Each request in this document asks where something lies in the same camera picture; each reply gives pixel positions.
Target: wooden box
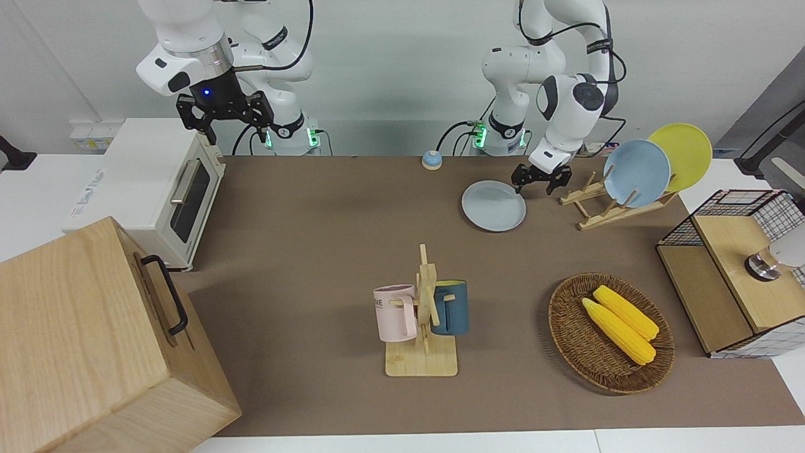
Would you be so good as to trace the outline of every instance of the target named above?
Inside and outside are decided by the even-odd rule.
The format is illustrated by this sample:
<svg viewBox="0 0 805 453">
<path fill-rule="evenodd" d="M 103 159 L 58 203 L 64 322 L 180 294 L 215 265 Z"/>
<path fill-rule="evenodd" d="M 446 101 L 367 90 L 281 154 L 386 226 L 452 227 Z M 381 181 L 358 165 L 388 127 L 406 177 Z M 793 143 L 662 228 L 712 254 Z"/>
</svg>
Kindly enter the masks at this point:
<svg viewBox="0 0 805 453">
<path fill-rule="evenodd" d="M 105 218 L 0 264 L 0 451 L 190 451 L 240 416 L 187 294 L 144 258 Z"/>
<path fill-rule="evenodd" d="M 769 357 L 805 346 L 805 289 L 791 272 L 763 282 L 744 268 L 769 245 L 757 221 L 741 215 L 694 215 L 702 245 L 657 251 L 705 352 L 712 357 Z"/>
</svg>

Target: mug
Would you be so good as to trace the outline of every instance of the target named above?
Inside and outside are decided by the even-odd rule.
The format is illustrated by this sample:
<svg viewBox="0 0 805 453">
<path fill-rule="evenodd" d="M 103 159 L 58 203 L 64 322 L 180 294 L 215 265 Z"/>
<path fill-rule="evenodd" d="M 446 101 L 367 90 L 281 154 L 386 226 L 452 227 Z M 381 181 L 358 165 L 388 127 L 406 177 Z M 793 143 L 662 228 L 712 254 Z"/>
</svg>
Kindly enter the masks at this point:
<svg viewBox="0 0 805 453">
<path fill-rule="evenodd" d="M 431 321 L 431 332 L 437 335 L 462 335 L 469 330 L 469 300 L 467 282 L 463 280 L 442 280 L 436 282 L 433 292 L 439 325 Z"/>
<path fill-rule="evenodd" d="M 374 290 L 380 340 L 393 343 L 416 338 L 419 327 L 414 311 L 415 295 L 414 285 L 391 285 Z"/>
</svg>

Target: yellow plate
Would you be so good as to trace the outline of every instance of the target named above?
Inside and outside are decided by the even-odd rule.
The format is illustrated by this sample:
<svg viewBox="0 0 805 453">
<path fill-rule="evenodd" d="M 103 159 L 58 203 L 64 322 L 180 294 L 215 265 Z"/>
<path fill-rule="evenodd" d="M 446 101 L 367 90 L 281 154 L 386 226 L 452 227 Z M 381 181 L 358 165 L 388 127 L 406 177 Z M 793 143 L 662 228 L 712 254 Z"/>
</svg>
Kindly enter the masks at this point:
<svg viewBox="0 0 805 453">
<path fill-rule="evenodd" d="M 671 173 L 676 175 L 668 184 L 668 192 L 687 189 L 699 182 L 710 168 L 710 139 L 692 124 L 674 123 L 660 127 L 649 135 L 649 141 L 663 149 L 671 162 Z"/>
</svg>

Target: brown tablecloth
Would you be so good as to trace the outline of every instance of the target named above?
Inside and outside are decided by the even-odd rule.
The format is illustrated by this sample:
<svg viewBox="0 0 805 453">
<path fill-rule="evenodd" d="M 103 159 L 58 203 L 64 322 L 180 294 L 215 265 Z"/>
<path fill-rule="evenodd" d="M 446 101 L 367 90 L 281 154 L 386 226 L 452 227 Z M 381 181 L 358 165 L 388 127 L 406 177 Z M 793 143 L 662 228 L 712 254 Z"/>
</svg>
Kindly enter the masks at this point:
<svg viewBox="0 0 805 453">
<path fill-rule="evenodd" d="M 708 359 L 654 245 L 686 215 L 668 207 L 580 232 L 580 213 L 523 191 L 528 214 L 494 234 L 464 217 L 475 181 L 508 181 L 523 158 L 236 157 L 196 257 L 176 275 L 243 409 L 220 435 L 387 434 L 802 424 L 774 364 Z M 602 159 L 573 161 L 570 189 Z M 604 201 L 584 203 L 598 212 Z M 440 278 L 466 279 L 470 332 L 452 378 L 385 376 L 372 289 L 414 283 L 419 243 Z M 555 352 L 554 288 L 606 272 L 644 292 L 675 337 L 656 389 L 603 395 Z"/>
</svg>

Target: corn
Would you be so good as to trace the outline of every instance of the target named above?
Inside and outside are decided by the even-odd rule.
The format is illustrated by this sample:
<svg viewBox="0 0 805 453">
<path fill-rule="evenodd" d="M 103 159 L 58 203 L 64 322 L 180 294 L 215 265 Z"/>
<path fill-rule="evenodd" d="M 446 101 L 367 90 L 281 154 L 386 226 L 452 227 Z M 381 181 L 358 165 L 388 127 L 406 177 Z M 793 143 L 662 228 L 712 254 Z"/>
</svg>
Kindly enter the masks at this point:
<svg viewBox="0 0 805 453">
<path fill-rule="evenodd" d="M 657 324 L 654 324 L 654 321 L 651 321 L 638 307 L 632 305 L 610 287 L 601 285 L 592 295 L 644 339 L 651 341 L 657 338 L 659 333 Z"/>
<path fill-rule="evenodd" d="M 593 322 L 636 364 L 645 365 L 654 360 L 654 356 L 657 355 L 654 347 L 613 312 L 586 297 L 581 299 L 581 303 L 584 304 Z"/>
</svg>

